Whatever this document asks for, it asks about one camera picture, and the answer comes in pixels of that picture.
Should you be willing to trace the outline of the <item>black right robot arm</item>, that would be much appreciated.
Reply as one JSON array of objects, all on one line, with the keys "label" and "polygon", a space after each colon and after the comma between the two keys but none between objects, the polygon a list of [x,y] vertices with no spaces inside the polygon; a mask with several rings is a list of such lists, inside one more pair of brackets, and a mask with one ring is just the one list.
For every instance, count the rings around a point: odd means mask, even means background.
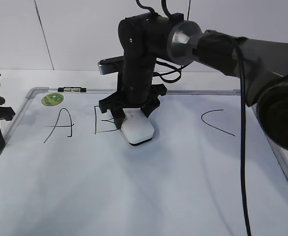
[{"label": "black right robot arm", "polygon": [[123,109],[140,108],[149,116],[166,94],[154,85],[155,65],[161,60],[180,66],[196,61],[226,76],[240,79],[245,104],[255,106],[265,134],[288,150],[288,43],[234,37],[215,30],[202,31],[181,13],[162,17],[146,13],[125,18],[118,25],[124,54],[99,62],[102,74],[117,73],[117,90],[99,101],[120,128]]}]

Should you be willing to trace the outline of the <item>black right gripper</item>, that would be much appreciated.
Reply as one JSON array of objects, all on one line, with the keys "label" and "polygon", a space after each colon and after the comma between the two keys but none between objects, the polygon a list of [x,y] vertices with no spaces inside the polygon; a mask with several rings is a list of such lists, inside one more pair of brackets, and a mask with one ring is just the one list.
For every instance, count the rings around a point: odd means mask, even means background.
[{"label": "black right gripper", "polygon": [[119,130],[125,120],[123,108],[140,108],[148,118],[160,106],[152,78],[157,59],[169,60],[167,41],[182,13],[170,17],[141,14],[127,17],[118,25],[118,37],[123,47],[123,70],[118,72],[117,91],[99,101],[102,113],[110,110]]}]

